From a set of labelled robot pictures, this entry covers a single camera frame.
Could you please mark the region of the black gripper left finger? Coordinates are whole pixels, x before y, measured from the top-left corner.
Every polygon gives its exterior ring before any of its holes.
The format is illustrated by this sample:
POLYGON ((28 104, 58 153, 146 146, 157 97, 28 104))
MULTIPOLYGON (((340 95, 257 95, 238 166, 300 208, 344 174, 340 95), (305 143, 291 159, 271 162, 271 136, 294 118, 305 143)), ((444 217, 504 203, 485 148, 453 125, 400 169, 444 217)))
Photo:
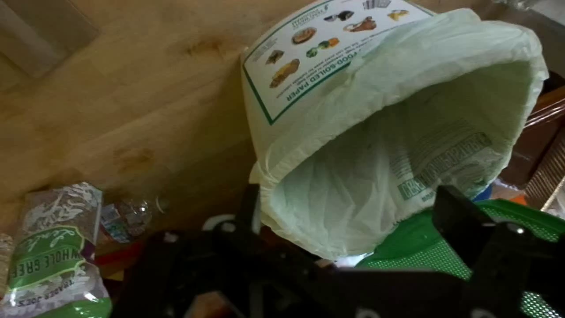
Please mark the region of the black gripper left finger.
POLYGON ((243 190, 240 210, 236 213, 236 224, 257 233, 259 220, 259 185, 248 183, 243 190))

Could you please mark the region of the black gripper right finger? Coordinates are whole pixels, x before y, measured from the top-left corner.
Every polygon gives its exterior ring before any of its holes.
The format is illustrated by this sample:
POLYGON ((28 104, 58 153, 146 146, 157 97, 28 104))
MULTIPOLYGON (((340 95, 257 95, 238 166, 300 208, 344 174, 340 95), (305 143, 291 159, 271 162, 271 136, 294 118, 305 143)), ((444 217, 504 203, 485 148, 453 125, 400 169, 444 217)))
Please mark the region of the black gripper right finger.
POLYGON ((432 224, 469 268, 496 266, 501 261, 503 224, 490 219, 453 185, 437 187, 432 224))

